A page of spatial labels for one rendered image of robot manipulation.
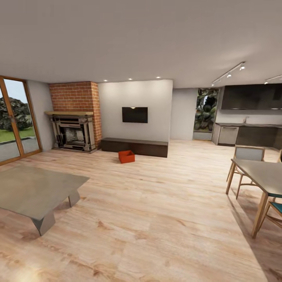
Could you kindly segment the storage box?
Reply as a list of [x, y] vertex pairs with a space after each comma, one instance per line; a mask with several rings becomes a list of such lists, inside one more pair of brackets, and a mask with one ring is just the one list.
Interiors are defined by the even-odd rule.
[[132, 151], [122, 151], [118, 153], [119, 153], [119, 160], [122, 164], [135, 162], [135, 155]]

